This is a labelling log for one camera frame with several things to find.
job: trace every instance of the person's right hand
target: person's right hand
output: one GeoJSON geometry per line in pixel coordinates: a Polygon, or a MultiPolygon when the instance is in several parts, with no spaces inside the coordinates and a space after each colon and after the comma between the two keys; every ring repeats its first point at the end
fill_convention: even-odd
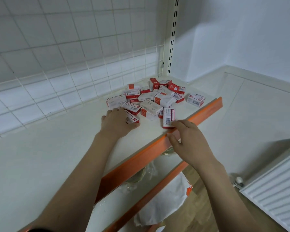
{"type": "Polygon", "coordinates": [[[172,125],[178,129],[181,142],[172,134],[167,134],[167,136],[174,151],[185,162],[195,169],[217,162],[204,135],[194,123],[179,120],[174,121],[172,125]]]}

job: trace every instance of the white radiator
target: white radiator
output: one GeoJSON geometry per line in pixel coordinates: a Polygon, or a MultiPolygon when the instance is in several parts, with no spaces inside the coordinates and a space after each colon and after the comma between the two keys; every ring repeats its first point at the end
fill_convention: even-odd
{"type": "Polygon", "coordinates": [[[240,192],[290,232],[290,149],[240,192]]]}

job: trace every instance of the barcode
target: barcode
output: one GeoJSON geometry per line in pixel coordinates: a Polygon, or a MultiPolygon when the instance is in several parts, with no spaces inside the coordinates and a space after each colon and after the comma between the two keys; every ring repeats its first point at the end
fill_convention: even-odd
{"type": "Polygon", "coordinates": [[[165,124],[170,125],[171,124],[171,118],[165,118],[165,124]]]}

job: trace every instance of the floor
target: floor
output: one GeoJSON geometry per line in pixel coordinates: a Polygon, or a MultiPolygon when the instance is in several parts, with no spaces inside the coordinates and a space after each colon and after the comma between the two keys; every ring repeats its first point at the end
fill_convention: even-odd
{"type": "MultiPolygon", "coordinates": [[[[193,185],[193,191],[184,204],[165,219],[166,227],[163,232],[217,232],[216,221],[202,180],[191,166],[184,169],[183,173],[193,185]]],[[[238,194],[263,232],[286,232],[241,193],[238,194]]]]}

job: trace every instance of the orange shelf edge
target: orange shelf edge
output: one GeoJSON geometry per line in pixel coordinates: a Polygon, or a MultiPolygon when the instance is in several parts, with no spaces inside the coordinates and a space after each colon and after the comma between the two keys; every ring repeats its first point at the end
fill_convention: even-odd
{"type": "MultiPolygon", "coordinates": [[[[212,114],[222,108],[222,97],[214,99],[209,104],[199,109],[196,113],[187,119],[196,125],[199,125],[204,120],[209,118],[212,114]]],[[[170,131],[178,139],[179,132],[177,129],[170,131]]],[[[163,151],[171,146],[166,134],[162,135],[158,140],[147,146],[145,149],[132,156],[126,162],[106,174],[102,179],[99,191],[96,198],[96,203],[119,187],[122,183],[128,180],[131,176],[136,174],[147,164],[158,157],[163,151]]]]}
{"type": "Polygon", "coordinates": [[[130,208],[121,218],[111,224],[104,232],[116,232],[120,230],[132,217],[134,217],[156,194],[158,194],[167,184],[170,183],[188,164],[182,161],[175,167],[161,182],[151,189],[142,199],[130,208]]]}

